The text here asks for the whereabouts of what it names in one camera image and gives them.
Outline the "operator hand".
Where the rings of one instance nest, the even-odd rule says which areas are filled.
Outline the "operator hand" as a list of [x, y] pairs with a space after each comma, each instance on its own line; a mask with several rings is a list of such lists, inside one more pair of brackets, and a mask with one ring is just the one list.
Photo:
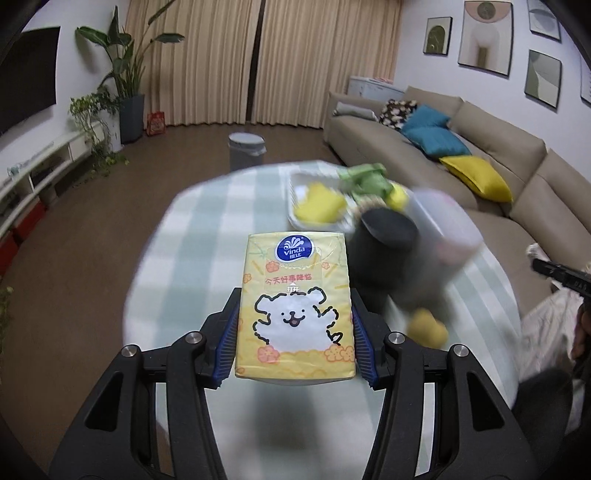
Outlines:
[[580, 375], [583, 369], [583, 356], [587, 350], [586, 345], [590, 342], [590, 313], [585, 304], [581, 304], [576, 316], [574, 339], [571, 348], [571, 357], [574, 361], [573, 372]]

